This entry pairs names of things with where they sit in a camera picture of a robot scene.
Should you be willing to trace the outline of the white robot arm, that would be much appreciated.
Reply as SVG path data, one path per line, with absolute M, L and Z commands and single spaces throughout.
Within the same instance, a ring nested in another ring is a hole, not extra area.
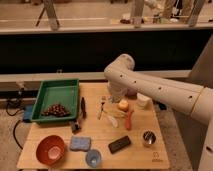
M 112 95 L 130 89 L 207 125 L 198 171 L 213 170 L 213 89 L 138 73 L 134 66 L 130 55 L 121 54 L 104 69 Z

